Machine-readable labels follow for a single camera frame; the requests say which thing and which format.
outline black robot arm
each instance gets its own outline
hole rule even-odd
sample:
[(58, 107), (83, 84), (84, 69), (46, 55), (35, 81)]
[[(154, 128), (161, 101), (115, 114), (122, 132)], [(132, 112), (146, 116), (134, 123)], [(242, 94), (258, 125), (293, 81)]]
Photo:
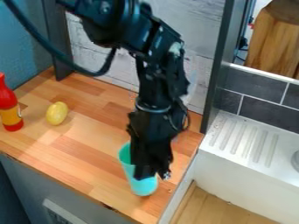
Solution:
[(75, 71), (92, 76), (105, 74), (118, 48), (128, 50), (136, 58), (140, 88), (136, 110), (129, 114), (131, 163), (136, 165), (136, 179), (156, 173), (162, 179), (168, 178), (173, 160), (171, 139), (186, 130), (190, 123), (180, 99), (187, 94), (189, 85), (184, 73), (184, 42), (180, 35), (154, 17), (149, 4), (138, 0), (56, 0), (81, 18), (91, 41), (112, 49), (104, 66), (93, 73), (75, 65), (41, 36), (13, 0), (4, 2), (49, 53)]

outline black cable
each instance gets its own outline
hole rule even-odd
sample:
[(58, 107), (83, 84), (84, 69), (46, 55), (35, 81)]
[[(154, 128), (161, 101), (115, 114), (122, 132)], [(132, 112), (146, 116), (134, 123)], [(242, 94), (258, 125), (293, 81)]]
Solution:
[(236, 58), (245, 61), (244, 59), (242, 59), (242, 58), (239, 57), (238, 55), (236, 56)]
[(115, 57), (116, 48), (112, 48), (109, 55), (106, 57), (105, 63), (98, 72), (91, 72), (86, 70), (82, 66), (78, 66), (73, 63), (68, 57), (53, 46), (45, 37), (43, 37), (34, 24), (27, 19), (24, 13), (16, 6), (12, 0), (4, 0), (7, 7), (11, 10), (13, 15), (17, 18), (20, 24), (54, 57), (61, 60), (63, 63), (68, 65), (72, 70), (77, 71), (82, 74), (87, 74), (91, 76), (101, 76), (104, 75), (111, 67), (112, 61)]

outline red bottle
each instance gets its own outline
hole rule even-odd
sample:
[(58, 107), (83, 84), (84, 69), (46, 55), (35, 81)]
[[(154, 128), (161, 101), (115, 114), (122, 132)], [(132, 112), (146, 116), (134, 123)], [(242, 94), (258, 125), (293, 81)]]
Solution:
[(24, 125), (17, 97), (5, 85), (3, 73), (0, 73), (0, 116), (8, 131), (20, 130)]

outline teal cup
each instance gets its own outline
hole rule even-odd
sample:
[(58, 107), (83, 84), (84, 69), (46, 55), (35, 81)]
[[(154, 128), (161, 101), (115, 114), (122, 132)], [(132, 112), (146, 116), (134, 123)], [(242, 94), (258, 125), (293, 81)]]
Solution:
[(122, 163), (122, 168), (126, 173), (131, 190), (134, 194), (138, 196), (148, 196), (157, 189), (158, 181), (156, 176), (145, 178), (143, 180), (137, 180), (134, 178), (136, 166), (131, 164), (130, 143), (126, 143), (122, 146), (118, 153), (118, 159)]

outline yellow lemon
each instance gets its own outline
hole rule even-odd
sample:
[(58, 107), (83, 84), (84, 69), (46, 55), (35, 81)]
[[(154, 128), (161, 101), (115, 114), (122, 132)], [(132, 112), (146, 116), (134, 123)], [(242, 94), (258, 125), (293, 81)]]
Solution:
[(48, 108), (45, 118), (52, 125), (60, 125), (66, 119), (67, 112), (67, 105), (62, 101), (58, 101)]

